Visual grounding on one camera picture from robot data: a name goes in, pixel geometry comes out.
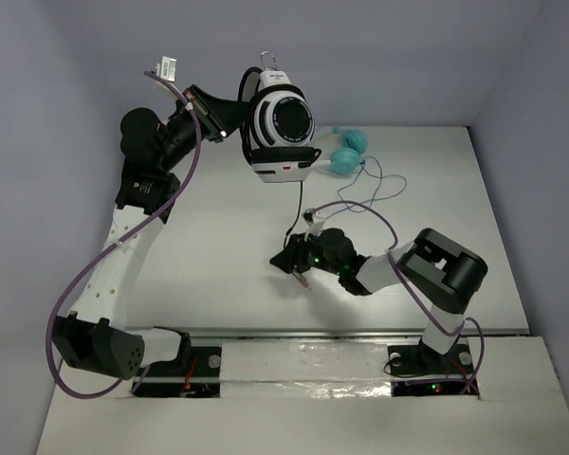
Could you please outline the black and white headphones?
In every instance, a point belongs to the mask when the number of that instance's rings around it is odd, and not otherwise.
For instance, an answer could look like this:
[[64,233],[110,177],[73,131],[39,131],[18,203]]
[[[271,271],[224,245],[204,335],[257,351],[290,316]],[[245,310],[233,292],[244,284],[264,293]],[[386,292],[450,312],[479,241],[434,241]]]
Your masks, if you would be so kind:
[[260,55],[239,83],[237,99],[248,108],[239,127],[243,156],[267,184],[302,183],[315,170],[321,150],[311,144],[315,118],[302,89],[276,62]]

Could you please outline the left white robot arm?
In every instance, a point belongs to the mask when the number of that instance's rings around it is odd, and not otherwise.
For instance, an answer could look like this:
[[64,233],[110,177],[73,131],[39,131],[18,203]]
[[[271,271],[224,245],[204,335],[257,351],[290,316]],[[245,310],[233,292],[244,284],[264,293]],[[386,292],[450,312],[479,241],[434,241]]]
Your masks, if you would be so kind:
[[220,142],[248,118],[242,98],[217,98],[193,84],[175,96],[161,120],[139,107],[120,121],[124,161],[115,208],[102,251],[58,298],[46,327],[46,359],[55,382],[66,365],[118,381],[160,363],[183,373],[192,362],[189,336],[163,327],[127,330],[129,299],[146,256],[166,226],[175,201],[191,183],[203,141]]

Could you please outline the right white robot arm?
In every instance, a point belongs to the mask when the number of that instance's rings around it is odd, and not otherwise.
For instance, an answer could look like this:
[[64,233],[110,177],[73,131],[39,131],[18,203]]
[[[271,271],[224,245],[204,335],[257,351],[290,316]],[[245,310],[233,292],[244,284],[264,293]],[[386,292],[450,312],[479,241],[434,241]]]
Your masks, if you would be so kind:
[[452,362],[451,348],[463,330],[469,302],[488,272],[483,258],[432,228],[379,256],[358,253],[339,228],[294,234],[269,263],[298,278],[317,268],[337,276],[346,292],[359,297],[402,284],[429,320],[418,358],[432,373]]

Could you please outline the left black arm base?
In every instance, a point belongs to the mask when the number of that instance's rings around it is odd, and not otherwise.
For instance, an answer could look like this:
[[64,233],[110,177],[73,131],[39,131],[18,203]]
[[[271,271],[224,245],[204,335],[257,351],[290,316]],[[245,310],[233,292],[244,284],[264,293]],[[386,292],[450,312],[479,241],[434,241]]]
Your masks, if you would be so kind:
[[141,398],[218,398],[222,348],[192,346],[181,358],[157,362],[134,378],[131,393]]

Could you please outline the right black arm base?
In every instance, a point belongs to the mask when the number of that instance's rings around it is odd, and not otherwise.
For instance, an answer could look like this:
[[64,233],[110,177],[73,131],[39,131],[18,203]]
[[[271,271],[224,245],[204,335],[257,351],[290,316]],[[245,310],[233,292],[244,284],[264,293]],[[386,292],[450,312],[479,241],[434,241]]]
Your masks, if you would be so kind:
[[467,344],[457,344],[448,354],[434,358],[419,345],[389,346],[383,372],[391,378],[393,397],[480,396]]

